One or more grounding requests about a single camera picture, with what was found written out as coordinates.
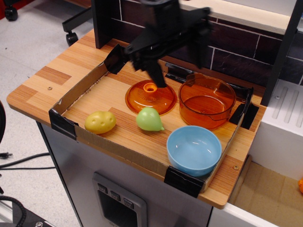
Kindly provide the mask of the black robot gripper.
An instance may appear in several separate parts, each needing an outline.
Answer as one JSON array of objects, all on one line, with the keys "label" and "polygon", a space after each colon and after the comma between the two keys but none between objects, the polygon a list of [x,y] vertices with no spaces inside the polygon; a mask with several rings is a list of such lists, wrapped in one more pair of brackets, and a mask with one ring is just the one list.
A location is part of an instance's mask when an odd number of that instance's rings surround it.
[{"label": "black robot gripper", "polygon": [[145,28],[126,48],[135,70],[146,71],[158,88],[167,86],[158,60],[186,46],[190,61],[205,65],[209,36],[209,7],[182,10],[177,0],[142,0]]}]

